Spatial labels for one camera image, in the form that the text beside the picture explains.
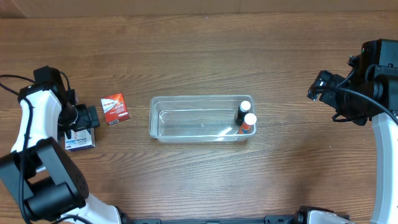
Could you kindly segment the red medicine box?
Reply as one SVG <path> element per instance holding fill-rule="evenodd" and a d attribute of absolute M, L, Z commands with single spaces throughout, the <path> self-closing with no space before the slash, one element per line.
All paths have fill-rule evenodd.
<path fill-rule="evenodd" d="M 130 118 L 122 93 L 101 99 L 105 120 L 109 125 L 120 123 Z"/>

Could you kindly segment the white medicine box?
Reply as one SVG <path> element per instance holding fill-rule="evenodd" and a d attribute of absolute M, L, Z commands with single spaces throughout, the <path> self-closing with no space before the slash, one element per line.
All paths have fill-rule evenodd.
<path fill-rule="evenodd" d="M 94 128 L 77 132 L 71 130 L 71 138 L 67 138 L 67 135 L 65 135 L 65 149 L 70 152 L 91 149 L 95 146 L 96 142 Z"/>

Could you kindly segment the orange tube white cap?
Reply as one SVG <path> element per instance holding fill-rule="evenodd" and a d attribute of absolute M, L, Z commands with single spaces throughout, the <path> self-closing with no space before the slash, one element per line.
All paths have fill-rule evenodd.
<path fill-rule="evenodd" d="M 244 116 L 243 123 L 239 127 L 239 134 L 248 134 L 251 128 L 256 124 L 257 117 L 253 113 L 248 113 Z"/>

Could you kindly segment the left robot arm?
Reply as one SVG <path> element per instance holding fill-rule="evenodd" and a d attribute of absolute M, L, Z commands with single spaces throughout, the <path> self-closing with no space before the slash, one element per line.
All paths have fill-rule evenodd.
<path fill-rule="evenodd" d="M 80 169 L 59 143 L 61 136 L 100 125 L 94 106 L 78 104 L 67 76 L 56 68 L 34 70 L 16 92 L 21 126 L 11 152 L 1 158 L 1 180 L 26 223 L 131 223 L 118 207 L 90 194 Z"/>

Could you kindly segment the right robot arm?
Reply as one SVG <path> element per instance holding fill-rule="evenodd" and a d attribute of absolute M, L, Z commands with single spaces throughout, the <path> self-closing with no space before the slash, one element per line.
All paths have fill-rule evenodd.
<path fill-rule="evenodd" d="M 365 42 L 347 77 L 322 70 L 309 99 L 335 109 L 336 123 L 370 122 L 376 142 L 376 199 L 371 223 L 397 223 L 397 41 Z"/>

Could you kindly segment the dark bottle white cap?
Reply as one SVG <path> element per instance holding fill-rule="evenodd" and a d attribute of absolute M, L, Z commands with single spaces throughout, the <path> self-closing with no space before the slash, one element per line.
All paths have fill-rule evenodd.
<path fill-rule="evenodd" d="M 249 101 L 242 101 L 238 106 L 234 122 L 237 126 L 242 125 L 244 117 L 249 113 L 251 109 L 251 103 Z"/>

